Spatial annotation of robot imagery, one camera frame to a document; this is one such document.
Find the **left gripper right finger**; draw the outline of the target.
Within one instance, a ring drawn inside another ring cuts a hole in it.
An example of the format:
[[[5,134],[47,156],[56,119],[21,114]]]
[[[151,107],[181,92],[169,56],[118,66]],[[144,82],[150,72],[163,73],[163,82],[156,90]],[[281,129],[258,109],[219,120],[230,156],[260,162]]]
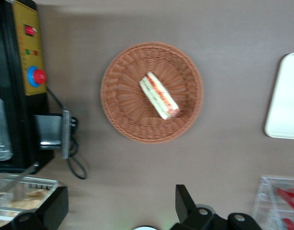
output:
[[[183,184],[176,185],[175,209],[179,219],[173,230],[226,230],[227,220],[208,205],[195,204]]]

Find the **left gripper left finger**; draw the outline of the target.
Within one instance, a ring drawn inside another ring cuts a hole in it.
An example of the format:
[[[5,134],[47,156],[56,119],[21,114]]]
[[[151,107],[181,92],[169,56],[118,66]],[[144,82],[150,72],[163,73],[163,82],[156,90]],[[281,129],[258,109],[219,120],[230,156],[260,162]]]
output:
[[[58,187],[35,211],[26,211],[7,224],[9,230],[57,230],[69,211],[68,188]]]

